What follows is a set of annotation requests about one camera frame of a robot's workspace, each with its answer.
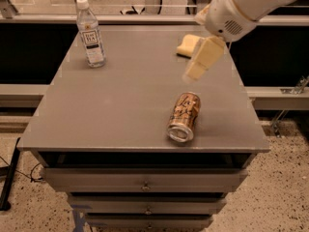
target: brown can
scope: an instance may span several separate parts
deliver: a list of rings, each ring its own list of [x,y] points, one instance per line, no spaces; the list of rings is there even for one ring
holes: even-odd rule
[[[183,93],[177,100],[170,121],[167,134],[178,142],[193,139],[194,125],[201,107],[200,98],[194,93]]]

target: bottle cap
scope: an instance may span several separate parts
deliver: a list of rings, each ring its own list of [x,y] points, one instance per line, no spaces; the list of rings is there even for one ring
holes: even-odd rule
[[[79,10],[86,10],[89,8],[88,0],[76,0],[76,3]]]

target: plastic water bottle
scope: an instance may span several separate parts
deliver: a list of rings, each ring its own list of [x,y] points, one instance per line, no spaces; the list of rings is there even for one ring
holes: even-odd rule
[[[92,68],[105,64],[105,52],[98,27],[98,20],[89,8],[88,0],[76,0],[77,27],[86,50],[88,65]]]

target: drawer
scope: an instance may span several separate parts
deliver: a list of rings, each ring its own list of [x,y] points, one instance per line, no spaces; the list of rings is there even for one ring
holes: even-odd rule
[[[108,196],[70,196],[70,205],[82,213],[105,213],[140,215],[159,214],[217,214],[226,204],[224,198],[206,198],[192,193],[188,195],[108,195]]]
[[[42,176],[65,192],[231,192],[246,170],[46,168]]]
[[[212,217],[201,216],[135,216],[135,215],[85,215],[92,227],[102,228],[189,228],[204,229],[211,225]]]

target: desk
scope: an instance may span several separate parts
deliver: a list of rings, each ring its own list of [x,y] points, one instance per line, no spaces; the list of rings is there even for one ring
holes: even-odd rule
[[[268,144],[229,54],[187,85],[176,55],[200,26],[101,26],[107,63],[90,69],[79,36],[18,149],[93,226],[204,228]],[[195,137],[166,125],[181,93],[202,102]]]

